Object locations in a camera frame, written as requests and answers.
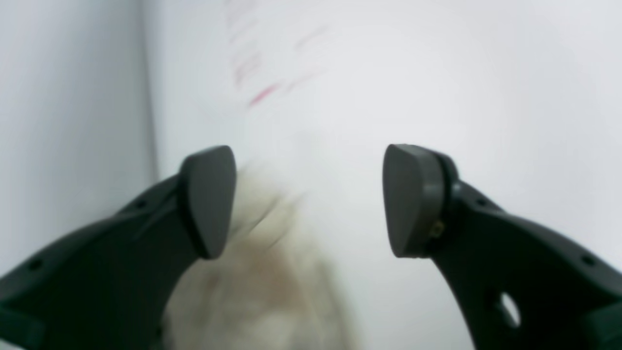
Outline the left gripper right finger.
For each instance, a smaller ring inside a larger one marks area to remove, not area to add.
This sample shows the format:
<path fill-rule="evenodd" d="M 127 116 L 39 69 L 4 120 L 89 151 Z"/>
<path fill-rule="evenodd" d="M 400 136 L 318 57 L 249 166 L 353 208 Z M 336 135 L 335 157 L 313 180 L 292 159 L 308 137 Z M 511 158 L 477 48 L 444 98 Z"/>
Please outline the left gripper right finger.
<path fill-rule="evenodd" d="M 431 149 L 389 145 L 382 189 L 392 253 L 433 261 L 476 349 L 621 348 L 621 273 L 595 253 L 507 213 Z"/>

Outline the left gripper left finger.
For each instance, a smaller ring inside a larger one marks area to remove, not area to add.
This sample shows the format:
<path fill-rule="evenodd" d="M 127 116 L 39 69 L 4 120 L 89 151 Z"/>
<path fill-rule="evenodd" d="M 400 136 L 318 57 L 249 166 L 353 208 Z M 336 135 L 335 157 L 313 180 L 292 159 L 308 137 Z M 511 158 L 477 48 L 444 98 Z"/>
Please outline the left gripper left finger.
<path fill-rule="evenodd" d="M 1 278 L 2 343 L 21 350 L 148 350 L 180 277 L 222 255 L 236 188 L 226 145 L 115 215 L 42 248 Z"/>

